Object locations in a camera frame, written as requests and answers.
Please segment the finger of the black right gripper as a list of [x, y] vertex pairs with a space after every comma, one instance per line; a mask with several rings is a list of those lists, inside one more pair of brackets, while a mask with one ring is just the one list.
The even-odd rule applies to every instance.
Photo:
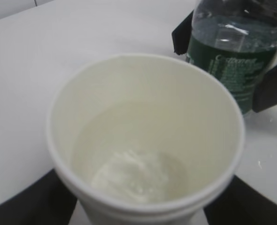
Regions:
[[277, 105], [277, 65], [269, 70], [256, 87], [252, 110], [256, 113]]
[[174, 53], [183, 55], [187, 52], [192, 32], [192, 11], [171, 33]]

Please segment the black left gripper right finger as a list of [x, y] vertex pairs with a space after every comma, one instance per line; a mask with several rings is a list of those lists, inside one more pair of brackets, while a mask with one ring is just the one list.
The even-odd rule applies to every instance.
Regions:
[[210, 225], [277, 225], [277, 205], [237, 176], [204, 212]]

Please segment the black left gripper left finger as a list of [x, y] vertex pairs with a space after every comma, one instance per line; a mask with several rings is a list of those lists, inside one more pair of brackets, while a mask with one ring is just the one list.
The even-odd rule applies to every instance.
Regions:
[[0, 225], [67, 225], [77, 198], [55, 170], [0, 204]]

